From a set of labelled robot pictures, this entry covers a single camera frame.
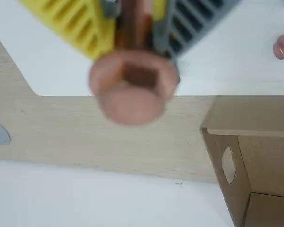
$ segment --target cardboard box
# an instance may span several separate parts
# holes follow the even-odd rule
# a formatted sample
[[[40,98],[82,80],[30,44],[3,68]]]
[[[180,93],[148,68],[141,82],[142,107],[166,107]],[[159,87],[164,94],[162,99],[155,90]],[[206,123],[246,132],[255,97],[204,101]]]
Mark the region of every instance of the cardboard box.
[[[284,227],[284,98],[219,98],[201,131],[235,227]]]

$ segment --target circular hole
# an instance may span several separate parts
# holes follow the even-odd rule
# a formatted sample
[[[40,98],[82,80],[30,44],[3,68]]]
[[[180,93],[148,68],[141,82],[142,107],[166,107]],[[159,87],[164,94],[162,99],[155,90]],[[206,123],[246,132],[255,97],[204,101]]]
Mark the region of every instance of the circular hole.
[[[226,148],[222,157],[222,167],[229,184],[233,183],[236,176],[236,167],[232,159],[232,149]]]

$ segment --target wood grain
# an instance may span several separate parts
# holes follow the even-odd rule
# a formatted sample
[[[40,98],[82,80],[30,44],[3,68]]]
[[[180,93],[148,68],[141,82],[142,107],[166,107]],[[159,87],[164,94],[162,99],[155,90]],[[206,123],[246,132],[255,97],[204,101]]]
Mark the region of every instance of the wood grain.
[[[35,95],[0,43],[0,123],[12,138],[0,159],[214,182],[199,133],[212,102],[178,97],[156,123],[123,128],[92,97]]]

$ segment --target white table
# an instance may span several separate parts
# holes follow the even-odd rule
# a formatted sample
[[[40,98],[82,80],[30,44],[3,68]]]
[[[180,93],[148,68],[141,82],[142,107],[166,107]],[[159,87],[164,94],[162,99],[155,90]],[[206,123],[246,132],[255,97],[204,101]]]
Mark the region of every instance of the white table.
[[[179,59],[177,95],[284,95],[284,61],[272,52],[282,34],[284,1],[242,0]],[[91,62],[17,0],[0,0],[0,40],[38,95],[91,95]]]
[[[217,184],[0,161],[0,227],[233,227]]]

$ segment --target copper tube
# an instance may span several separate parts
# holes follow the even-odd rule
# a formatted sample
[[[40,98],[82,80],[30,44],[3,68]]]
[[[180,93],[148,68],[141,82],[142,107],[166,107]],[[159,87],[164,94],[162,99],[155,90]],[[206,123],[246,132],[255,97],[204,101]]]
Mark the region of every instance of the copper tube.
[[[151,52],[152,0],[122,0],[117,50],[93,65],[90,88],[114,122],[141,125],[164,113],[178,85],[177,68]]]

